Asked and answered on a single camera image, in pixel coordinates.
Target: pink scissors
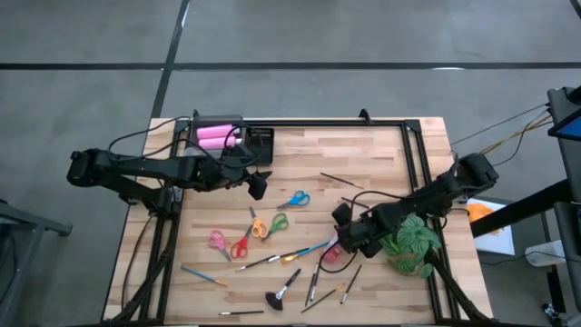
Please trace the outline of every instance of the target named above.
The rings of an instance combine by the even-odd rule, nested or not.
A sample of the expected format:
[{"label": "pink scissors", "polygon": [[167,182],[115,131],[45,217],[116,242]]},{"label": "pink scissors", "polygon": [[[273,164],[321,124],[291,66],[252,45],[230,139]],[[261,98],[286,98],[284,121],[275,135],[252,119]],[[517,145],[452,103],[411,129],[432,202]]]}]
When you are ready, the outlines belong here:
[{"label": "pink scissors", "polygon": [[208,245],[211,248],[218,249],[226,257],[226,260],[231,261],[228,251],[226,251],[226,242],[224,241],[224,235],[220,231],[212,231],[210,233],[210,240]]}]

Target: paintbrush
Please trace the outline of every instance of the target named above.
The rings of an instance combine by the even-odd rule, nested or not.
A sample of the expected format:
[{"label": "paintbrush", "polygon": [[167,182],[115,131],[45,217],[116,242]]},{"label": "paintbrush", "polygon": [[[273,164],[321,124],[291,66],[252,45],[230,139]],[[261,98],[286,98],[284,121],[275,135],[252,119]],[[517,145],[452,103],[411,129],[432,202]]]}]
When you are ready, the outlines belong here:
[{"label": "paintbrush", "polygon": [[312,284],[315,282],[315,277],[317,276],[318,269],[319,269],[319,263],[315,264],[315,270],[312,272],[312,277],[310,278],[309,291],[307,292],[307,299],[305,300],[305,307],[307,306],[307,304],[309,304],[310,291],[312,290]]},{"label": "paintbrush", "polygon": [[237,314],[254,314],[254,313],[264,313],[264,310],[256,310],[251,312],[220,312],[218,315],[237,315]]},{"label": "paintbrush", "polygon": [[337,285],[337,287],[335,287],[334,290],[332,290],[331,292],[328,292],[327,294],[325,294],[323,297],[321,297],[320,299],[318,299],[315,303],[311,304],[309,307],[305,308],[300,313],[306,312],[308,309],[314,307],[315,305],[319,304],[321,301],[327,299],[328,297],[330,297],[331,294],[333,294],[336,291],[340,290],[344,285],[345,285],[345,283],[341,283],[341,284]]},{"label": "paintbrush", "polygon": [[303,256],[305,254],[311,253],[311,252],[313,252],[313,251],[315,251],[315,250],[317,250],[317,249],[319,249],[319,248],[327,245],[328,243],[329,242],[323,242],[321,244],[315,245],[315,246],[313,246],[313,247],[311,247],[311,248],[309,248],[307,250],[301,251],[299,253],[295,253],[295,254],[292,254],[292,255],[285,256],[285,257],[283,257],[281,259],[281,263],[289,263],[289,262],[291,262],[291,261],[293,261],[293,260],[295,260],[295,259],[297,259],[297,258],[299,258],[299,257],[301,257],[301,256]]},{"label": "paintbrush", "polygon": [[219,285],[222,285],[222,286],[226,286],[226,287],[228,287],[228,285],[226,285],[226,283],[225,283],[225,282],[220,282],[219,280],[217,280],[217,279],[215,279],[215,278],[212,278],[212,277],[208,276],[208,275],[207,275],[207,274],[205,274],[205,273],[196,272],[194,269],[192,269],[192,268],[188,268],[188,267],[184,267],[183,265],[182,265],[182,266],[180,266],[180,268],[182,268],[183,270],[185,270],[185,271],[186,271],[186,272],[188,272],[188,273],[193,273],[193,274],[194,274],[194,275],[196,275],[196,276],[200,276],[200,277],[202,277],[203,279],[206,279],[206,280],[208,280],[208,281],[210,281],[210,282],[215,282],[215,283],[217,283],[217,284],[219,284]]},{"label": "paintbrush", "polygon": [[282,286],[280,291],[264,293],[264,300],[272,309],[276,311],[282,311],[282,295],[284,295],[284,293],[289,289],[289,286],[291,286],[292,282],[297,279],[299,273],[300,268],[290,277],[287,283]]},{"label": "paintbrush", "polygon": [[363,189],[363,186],[361,186],[361,185],[355,184],[355,183],[353,183],[353,182],[350,182],[350,181],[345,181],[344,179],[341,179],[341,178],[339,178],[339,177],[335,177],[335,176],[333,176],[333,175],[329,175],[328,173],[320,173],[320,174],[321,174],[321,175],[323,175],[323,176],[327,176],[327,177],[329,177],[329,178],[332,178],[332,179],[334,179],[334,180],[336,180],[336,181],[339,181],[339,182],[344,182],[344,183],[347,183],[347,184],[349,184],[349,185],[353,185],[353,186],[355,186],[355,187],[359,187],[361,190]]},{"label": "paintbrush", "polygon": [[271,256],[270,256],[270,257],[268,257],[268,258],[260,259],[260,260],[259,260],[259,261],[257,261],[256,263],[251,263],[251,264],[249,264],[249,265],[245,265],[245,266],[243,266],[243,267],[240,267],[240,268],[236,269],[236,272],[241,272],[241,271],[243,271],[244,269],[248,269],[248,268],[250,268],[250,267],[252,267],[252,266],[255,266],[255,265],[259,264],[259,263],[264,263],[264,262],[267,262],[268,260],[270,260],[270,259],[274,258],[275,256],[276,256],[276,255],[271,255]]},{"label": "paintbrush", "polygon": [[345,198],[345,197],[342,197],[342,196],[341,196],[341,199],[342,199],[342,200],[345,200],[345,201],[347,201],[348,203],[354,203],[354,204],[356,204],[356,205],[362,206],[363,208],[367,208],[367,209],[369,209],[369,206],[368,206],[368,205],[366,205],[366,204],[363,204],[363,203],[358,203],[357,201],[353,201],[353,200],[350,200],[350,199],[348,199],[348,198]]},{"label": "paintbrush", "polygon": [[345,302],[345,300],[347,300],[347,294],[349,294],[349,290],[351,289],[351,286],[353,286],[353,282],[355,282],[355,279],[357,278],[357,275],[359,274],[359,271],[361,270],[362,266],[363,265],[360,264],[359,268],[357,268],[357,271],[355,272],[355,275],[353,275],[353,278],[351,279],[349,286],[347,286],[347,291],[345,291],[345,294],[343,294],[343,297],[341,298],[341,301],[340,301],[341,304],[343,304]]},{"label": "paintbrush", "polygon": [[284,257],[286,257],[288,255],[293,255],[293,254],[300,253],[300,252],[307,251],[307,250],[309,250],[309,248],[304,248],[304,249],[300,249],[300,250],[293,251],[293,252],[290,252],[290,253],[285,253],[283,255],[275,255],[275,256],[271,257],[268,260],[268,262],[269,263],[272,263],[272,262],[275,262],[275,261],[279,260],[280,258],[284,258]]},{"label": "paintbrush", "polygon": [[319,279],[319,269],[320,269],[320,266],[317,263],[317,265],[315,266],[315,275],[314,275],[313,281],[312,281],[312,288],[310,289],[309,301],[311,301],[311,302],[315,301],[315,291],[317,290],[317,280]]}]

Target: green scissors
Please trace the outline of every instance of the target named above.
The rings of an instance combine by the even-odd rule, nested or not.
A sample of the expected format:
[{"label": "green scissors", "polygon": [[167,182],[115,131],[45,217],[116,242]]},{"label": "green scissors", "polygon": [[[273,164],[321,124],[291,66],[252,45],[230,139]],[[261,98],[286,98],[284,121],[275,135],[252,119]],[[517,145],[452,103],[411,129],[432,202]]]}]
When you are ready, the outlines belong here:
[{"label": "green scissors", "polygon": [[287,229],[287,227],[289,227],[289,220],[287,219],[287,214],[286,213],[278,213],[277,215],[272,217],[271,229],[266,234],[266,236],[264,236],[264,238],[262,238],[262,241],[264,242],[264,240],[269,238],[274,232],[279,231],[279,230],[283,230],[283,229]]}]

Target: scissors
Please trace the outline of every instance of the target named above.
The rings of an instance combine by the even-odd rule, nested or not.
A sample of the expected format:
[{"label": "scissors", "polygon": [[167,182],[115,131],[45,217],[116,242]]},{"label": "scissors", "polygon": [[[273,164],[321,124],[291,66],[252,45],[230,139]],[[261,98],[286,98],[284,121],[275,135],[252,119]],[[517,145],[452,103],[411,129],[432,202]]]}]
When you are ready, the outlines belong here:
[{"label": "scissors", "polygon": [[293,196],[292,199],[290,199],[290,201],[288,201],[285,204],[281,204],[277,207],[278,210],[280,209],[284,209],[286,207],[288,207],[289,205],[299,205],[299,206],[305,206],[307,204],[309,204],[310,202],[310,195],[306,194],[303,191],[297,191]]},{"label": "scissors", "polygon": [[287,229],[287,227],[289,227],[289,219],[287,219],[287,214],[286,213],[276,214],[274,217],[272,217],[272,224],[269,233],[266,234],[266,237],[264,237],[262,241],[264,242],[264,240],[271,237],[271,235],[274,232]]},{"label": "scissors", "polygon": [[251,235],[252,225],[248,226],[246,234],[241,240],[236,242],[230,249],[230,255],[234,259],[245,258],[248,254],[248,237]]},{"label": "scissors", "polygon": [[226,251],[226,242],[224,241],[224,235],[220,231],[212,231],[210,233],[210,240],[208,245],[211,248],[218,249],[226,257],[226,260],[231,261],[228,251]]},{"label": "scissors", "polygon": [[250,209],[252,216],[252,236],[262,238],[266,237],[266,234],[269,231],[269,228],[266,227],[266,223],[258,219],[252,207],[248,207],[248,209]]}]

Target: butcher block tabletop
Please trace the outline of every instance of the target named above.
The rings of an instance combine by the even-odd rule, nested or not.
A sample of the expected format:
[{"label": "butcher block tabletop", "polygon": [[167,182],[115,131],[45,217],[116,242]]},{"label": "butcher block tabletop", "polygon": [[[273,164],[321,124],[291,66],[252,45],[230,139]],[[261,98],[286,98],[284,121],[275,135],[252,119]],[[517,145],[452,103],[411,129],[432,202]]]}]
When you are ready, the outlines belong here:
[{"label": "butcher block tabletop", "polygon": [[[432,178],[445,172],[452,164],[452,154],[444,120],[439,117],[418,118],[428,154]],[[152,119],[151,127],[167,119]],[[323,249],[304,255],[290,263],[263,263],[241,272],[237,268],[246,263],[300,248],[327,242],[334,234],[335,221],[331,212],[341,204],[341,196],[352,198],[361,192],[352,185],[332,180],[320,173],[328,173],[361,185],[366,190],[405,195],[410,193],[409,176],[403,151],[401,130],[391,126],[324,126],[274,127],[274,157],[269,167],[268,189],[260,201],[247,193],[247,185],[211,193],[184,193],[177,247],[173,260],[171,287],[168,296],[165,323],[167,324],[395,324],[431,323],[433,313],[425,280],[406,277],[386,264],[386,255],[378,253],[371,259],[361,253],[345,271],[335,274],[320,272],[316,298],[334,289],[340,283],[349,284],[360,264],[362,268],[350,289],[345,303],[340,298],[345,291],[335,292],[330,298],[311,310],[304,309],[310,279]],[[172,140],[173,123],[147,135],[144,153],[161,148]],[[420,174],[417,148],[410,134],[415,156],[418,181]],[[169,150],[157,154],[164,158]],[[139,178],[151,187],[159,187],[156,180]],[[226,241],[226,250],[238,242],[251,224],[249,206],[270,227],[276,207],[286,203],[302,190],[310,195],[306,206],[292,206],[284,210],[289,227],[274,233],[265,242],[250,237],[248,256],[232,259],[208,246],[210,233],[219,230]],[[366,194],[358,202],[374,205],[393,202],[376,194]],[[355,206],[355,214],[361,208]],[[148,220],[147,210],[140,204],[132,206],[127,215],[121,247],[108,294],[104,319],[121,310],[123,278],[131,259],[137,238]],[[131,298],[142,283],[150,257],[155,222],[149,223],[138,248],[129,275],[125,300]],[[445,245],[454,278],[468,298],[487,316],[492,316],[487,289],[478,262],[470,225],[466,214],[455,210],[448,215],[444,229]],[[327,269],[338,269],[350,258],[342,253],[336,263],[323,263]],[[180,269],[181,265],[207,273],[227,283],[227,287],[208,282]],[[283,311],[275,312],[264,301],[264,293],[277,292],[291,275],[301,268],[297,280],[285,292]],[[438,293],[444,316],[449,317],[443,282],[437,278]],[[153,290],[151,312],[157,308],[157,293]],[[219,312],[264,310],[263,314],[219,316]]]}]

